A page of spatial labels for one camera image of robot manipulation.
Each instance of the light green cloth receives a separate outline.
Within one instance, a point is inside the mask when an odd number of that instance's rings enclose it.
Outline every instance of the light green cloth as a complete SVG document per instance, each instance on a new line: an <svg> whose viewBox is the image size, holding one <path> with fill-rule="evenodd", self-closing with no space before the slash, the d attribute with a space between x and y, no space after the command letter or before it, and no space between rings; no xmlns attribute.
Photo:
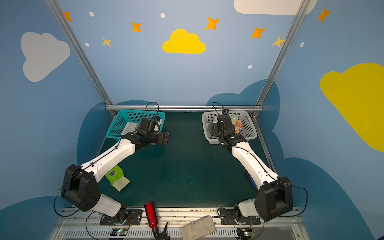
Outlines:
<svg viewBox="0 0 384 240"><path fill-rule="evenodd" d="M124 177L124 172L121 167L114 166L107 174L106 178L109 180L111 185L116 188L119 192L131 181Z"/></svg>

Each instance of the dark green mat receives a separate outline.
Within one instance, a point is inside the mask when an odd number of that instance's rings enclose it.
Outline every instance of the dark green mat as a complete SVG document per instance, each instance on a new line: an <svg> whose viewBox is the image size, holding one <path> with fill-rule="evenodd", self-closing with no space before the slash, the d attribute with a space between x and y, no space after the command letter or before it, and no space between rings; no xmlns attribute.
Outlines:
<svg viewBox="0 0 384 240"><path fill-rule="evenodd" d="M151 145L123 160L119 166L131 183L118 192L104 177L101 192L127 206L153 201L164 207L230 207L254 198L245 168L226 149L208 143L201 118L202 113L166 113L169 144ZM107 138L101 152L114 144ZM258 137L250 145L266 163Z"/></svg>

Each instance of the white aluminum base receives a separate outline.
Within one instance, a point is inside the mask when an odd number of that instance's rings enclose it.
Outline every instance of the white aluminum base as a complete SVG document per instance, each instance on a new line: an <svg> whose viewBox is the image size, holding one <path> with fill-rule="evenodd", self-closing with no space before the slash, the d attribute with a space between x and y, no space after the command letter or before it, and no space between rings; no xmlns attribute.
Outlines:
<svg viewBox="0 0 384 240"><path fill-rule="evenodd" d="M130 240L151 240L153 238L152 230L147 226L147 218L144 208L128 207L128 209L142 209L143 215L141 224L138 226L131 226L128 235L125 237L110 237L109 233L113 228L119 226L100 226L99 222L101 215L94 213L87 221L87 227L91 235L99 240L108 240L114 238L126 238ZM156 212L159 218L159 229L163 230L165 224L168 222L167 232L171 239L181 240L182 236L180 228L199 220L206 216L211 216L215 226L216 232L209 234L204 239L217 238L220 240L234 240L237 237L237 227L248 227L249 225L221 225L220 217L217 214L216 207L159 207ZM63 209L66 213L76 211L77 208ZM85 240L92 239L86 232L85 219L91 213L77 212L71 217L60 217L49 240ZM297 209L288 213L287 215L294 215ZM263 227L263 220L260 225L255 226L256 235ZM292 218L275 218L265 224L265 229L259 239L279 239L279 240L309 240L305 231L303 222L300 217Z"/></svg>

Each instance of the horizontal metal bar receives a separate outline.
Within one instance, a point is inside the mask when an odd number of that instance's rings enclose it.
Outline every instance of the horizontal metal bar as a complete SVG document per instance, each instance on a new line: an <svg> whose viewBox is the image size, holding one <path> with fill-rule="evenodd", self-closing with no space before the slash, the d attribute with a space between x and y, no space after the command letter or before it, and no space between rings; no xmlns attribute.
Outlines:
<svg viewBox="0 0 384 240"><path fill-rule="evenodd" d="M144 110L145 105L107 105L105 108L108 111L113 110ZM261 111L263 110L262 106L224 106L229 110L244 110L244 111ZM218 111L221 111L221 106L215 106ZM187 105L160 105L159 111L214 111L215 108L213 106L206 105L195 105L195 106L187 106ZM157 105L148 105L148 111L157 111Z"/></svg>

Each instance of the blue wall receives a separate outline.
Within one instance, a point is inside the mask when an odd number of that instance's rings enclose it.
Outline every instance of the blue wall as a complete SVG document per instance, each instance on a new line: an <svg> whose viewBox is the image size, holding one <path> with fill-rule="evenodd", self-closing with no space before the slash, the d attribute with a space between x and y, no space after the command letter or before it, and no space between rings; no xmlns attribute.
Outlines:
<svg viewBox="0 0 384 240"><path fill-rule="evenodd" d="M322 23L317 18L324 7L331 13ZM384 235L384 152L364 142L319 85L331 71L361 63L383 66L383 9L383 1L318 0L258 115L279 174L310 192L302 218L312 240ZM368 80L358 84L369 86ZM358 94L351 104L361 101ZM295 197L299 208L303 198Z"/></svg>
<svg viewBox="0 0 384 240"><path fill-rule="evenodd" d="M272 44L278 36L284 39L293 20L293 16L242 14L233 0L59 3L70 13L70 25L113 103L204 105L217 94L240 94L268 77L279 51ZM206 30L209 17L220 19L216 31ZM131 22L141 23L141 32L133 32ZM251 39L255 27L265 28L260 39ZM164 52L163 43L179 28L197 34L205 52ZM103 38L111 40L111 47L103 45Z"/></svg>
<svg viewBox="0 0 384 240"><path fill-rule="evenodd" d="M65 169L76 164L86 114L102 102L72 48L69 58L48 76L39 82L29 81L23 73L26 58L20 44L26 32L50 33L69 44L44 0L0 4L1 239L11 239L12 231L19 231L7 222L14 227L23 218L28 219L24 230L31 233L31 239L49 236L58 218L51 196L61 186ZM93 110L110 122L111 117L103 115L107 113L103 106L97 106ZM79 140L79 146L85 144L94 157L103 134L93 142ZM12 235L12 239L21 236Z"/></svg>

